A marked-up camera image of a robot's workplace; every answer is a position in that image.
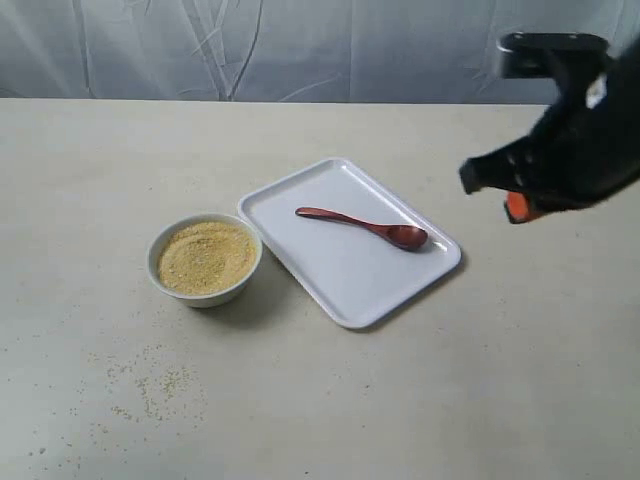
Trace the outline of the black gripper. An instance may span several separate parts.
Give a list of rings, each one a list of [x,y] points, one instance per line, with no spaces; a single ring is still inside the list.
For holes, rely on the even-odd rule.
[[[553,79],[560,97],[528,137],[458,170],[467,195],[511,191],[504,202],[511,224],[593,206],[639,179],[639,51]]]

